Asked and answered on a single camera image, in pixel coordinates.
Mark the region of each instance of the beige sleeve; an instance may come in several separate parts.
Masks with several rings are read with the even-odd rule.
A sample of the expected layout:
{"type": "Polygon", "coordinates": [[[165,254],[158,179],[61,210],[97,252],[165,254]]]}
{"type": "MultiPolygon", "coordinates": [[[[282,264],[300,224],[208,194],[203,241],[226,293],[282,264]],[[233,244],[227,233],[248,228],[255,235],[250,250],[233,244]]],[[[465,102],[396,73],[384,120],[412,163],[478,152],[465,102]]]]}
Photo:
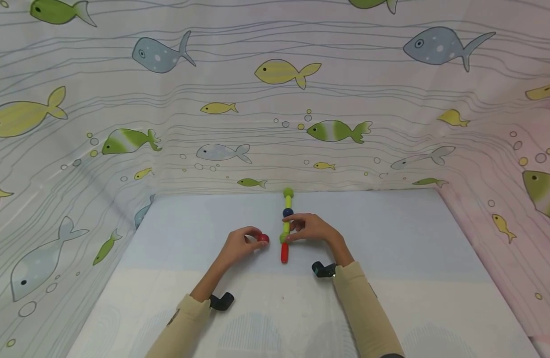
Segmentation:
{"type": "Polygon", "coordinates": [[[380,358],[387,354],[404,356],[396,333],[361,264],[355,261],[346,267],[337,266],[334,283],[361,358],[380,358]]]}
{"type": "Polygon", "coordinates": [[[146,358],[188,358],[210,313],[210,301],[197,302],[186,294],[146,358]]]}

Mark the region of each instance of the gray fish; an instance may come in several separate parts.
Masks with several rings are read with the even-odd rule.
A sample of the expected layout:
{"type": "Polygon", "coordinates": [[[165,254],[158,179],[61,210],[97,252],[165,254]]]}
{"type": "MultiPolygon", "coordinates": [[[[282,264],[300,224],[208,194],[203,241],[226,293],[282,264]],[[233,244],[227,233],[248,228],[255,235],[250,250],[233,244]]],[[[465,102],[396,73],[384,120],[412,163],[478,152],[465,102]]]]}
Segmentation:
{"type": "Polygon", "coordinates": [[[195,62],[187,54],[187,40],[191,31],[186,32],[180,42],[180,51],[169,48],[161,42],[149,37],[142,37],[133,48],[132,58],[152,72],[165,73],[171,71],[180,57],[195,66],[195,62]]]}
{"type": "Polygon", "coordinates": [[[136,216],[133,217],[134,225],[136,225],[136,230],[138,230],[138,227],[140,227],[140,224],[142,223],[144,216],[146,216],[148,210],[150,210],[150,207],[154,203],[154,197],[156,195],[150,196],[150,204],[147,204],[143,208],[141,208],[138,212],[136,212],[136,216]]]}
{"type": "Polygon", "coordinates": [[[480,35],[463,47],[454,30],[442,26],[430,27],[408,41],[403,50],[412,59],[429,65],[441,65],[462,57],[466,72],[470,72],[470,55],[495,34],[489,32],[480,35]]]}
{"type": "Polygon", "coordinates": [[[443,166],[444,165],[444,159],[442,159],[442,157],[452,153],[455,149],[456,149],[456,147],[450,147],[450,146],[438,147],[437,149],[435,149],[430,154],[412,155],[412,156],[409,156],[408,158],[404,158],[404,159],[401,159],[398,162],[392,163],[392,165],[390,167],[392,169],[397,169],[397,170],[398,169],[404,169],[404,168],[406,168],[407,165],[409,165],[411,163],[422,161],[423,159],[428,159],[428,158],[432,159],[433,162],[436,163],[437,165],[443,166]]]}
{"type": "Polygon", "coordinates": [[[201,159],[208,159],[208,161],[226,161],[237,157],[246,163],[252,164],[251,159],[245,155],[248,151],[249,144],[242,144],[236,150],[221,144],[206,144],[197,150],[196,156],[201,159]]]}
{"type": "Polygon", "coordinates": [[[10,274],[10,287],[14,302],[36,290],[56,270],[60,259],[60,249],[65,241],[74,240],[88,230],[74,230],[74,222],[64,216],[60,223],[58,238],[38,246],[22,257],[10,274]]]}

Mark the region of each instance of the green fish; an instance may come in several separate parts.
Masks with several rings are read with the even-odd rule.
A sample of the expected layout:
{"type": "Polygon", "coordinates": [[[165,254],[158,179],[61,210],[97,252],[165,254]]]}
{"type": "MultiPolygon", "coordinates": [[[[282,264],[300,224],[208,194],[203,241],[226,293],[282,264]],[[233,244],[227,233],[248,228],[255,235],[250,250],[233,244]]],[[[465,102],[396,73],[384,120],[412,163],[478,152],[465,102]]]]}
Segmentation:
{"type": "Polygon", "coordinates": [[[266,182],[267,182],[267,180],[257,181],[257,180],[252,179],[252,178],[245,178],[245,179],[242,179],[242,180],[238,181],[237,184],[243,185],[244,187],[255,187],[255,186],[259,185],[260,187],[265,189],[265,183],[266,182]]]}
{"type": "Polygon", "coordinates": [[[162,148],[155,144],[159,142],[161,140],[156,138],[153,129],[148,129],[148,135],[145,135],[140,131],[120,128],[110,133],[102,147],[102,154],[133,153],[146,143],[150,143],[152,149],[159,152],[162,148]]]}
{"type": "Polygon", "coordinates": [[[550,218],[550,174],[526,170],[522,173],[522,177],[536,210],[550,218]]]}
{"type": "Polygon", "coordinates": [[[357,125],[353,131],[341,121],[327,120],[312,125],[308,130],[310,136],[314,139],[324,142],[338,142],[351,137],[355,143],[364,143],[363,134],[370,133],[371,121],[362,122],[357,125]]]}
{"type": "Polygon", "coordinates": [[[448,181],[437,179],[437,178],[424,178],[419,181],[415,181],[412,185],[428,185],[435,184],[438,185],[438,188],[441,188],[444,184],[448,184],[448,181]]]}
{"type": "Polygon", "coordinates": [[[108,253],[110,252],[110,250],[112,250],[112,248],[114,247],[114,241],[120,240],[122,238],[120,235],[118,235],[118,233],[116,233],[116,230],[117,229],[115,229],[112,235],[110,235],[110,238],[108,239],[108,241],[102,244],[102,247],[98,251],[98,255],[96,256],[96,258],[94,259],[94,262],[92,263],[92,266],[104,260],[104,258],[108,256],[108,253]]]}
{"type": "Polygon", "coordinates": [[[88,25],[96,27],[88,14],[88,1],[77,1],[70,6],[60,0],[34,0],[30,5],[30,15],[53,25],[62,25],[78,16],[88,25]]]}
{"type": "Polygon", "coordinates": [[[396,3],[398,0],[349,0],[351,4],[354,5],[354,7],[358,8],[371,8],[375,6],[379,6],[382,3],[386,3],[388,6],[388,10],[392,12],[392,14],[396,13],[396,3]]]}

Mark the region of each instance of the hand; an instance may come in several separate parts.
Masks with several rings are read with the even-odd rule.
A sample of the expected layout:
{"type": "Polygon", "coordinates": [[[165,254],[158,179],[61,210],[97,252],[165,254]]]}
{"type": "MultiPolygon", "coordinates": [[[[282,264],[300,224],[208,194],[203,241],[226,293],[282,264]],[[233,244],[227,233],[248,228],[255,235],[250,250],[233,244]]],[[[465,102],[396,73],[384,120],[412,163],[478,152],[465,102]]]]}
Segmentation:
{"type": "Polygon", "coordinates": [[[297,231],[287,236],[287,242],[306,239],[323,240],[329,244],[343,239],[339,231],[315,214],[294,214],[283,218],[283,222],[291,222],[291,231],[297,231]]]}
{"type": "Polygon", "coordinates": [[[220,264],[222,267],[229,268],[243,257],[250,255],[253,251],[264,248],[269,244],[268,242],[250,242],[245,236],[249,235],[257,239],[260,234],[262,234],[261,230],[253,226],[242,227],[241,229],[231,231],[231,233],[227,235],[227,240],[225,241],[225,245],[223,245],[223,249],[221,249],[221,252],[219,252],[215,260],[216,263],[220,264]]]}

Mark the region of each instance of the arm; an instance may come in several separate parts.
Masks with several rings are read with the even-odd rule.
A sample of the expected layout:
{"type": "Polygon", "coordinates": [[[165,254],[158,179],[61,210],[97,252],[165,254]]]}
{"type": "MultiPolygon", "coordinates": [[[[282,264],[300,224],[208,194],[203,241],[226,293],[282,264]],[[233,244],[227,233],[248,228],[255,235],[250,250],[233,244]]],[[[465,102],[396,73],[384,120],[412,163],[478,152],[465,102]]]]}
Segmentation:
{"type": "Polygon", "coordinates": [[[200,282],[185,295],[176,312],[146,354],[146,358],[185,358],[192,351],[210,313],[210,296],[231,265],[268,242],[250,242],[245,235],[258,237],[261,231],[253,226],[232,231],[200,282]]]}
{"type": "Polygon", "coordinates": [[[287,241],[323,240],[331,249],[337,264],[335,289],[361,358],[402,358],[404,352],[396,333],[343,236],[317,215],[295,214],[283,221],[291,221],[291,230],[297,231],[287,241]]]}

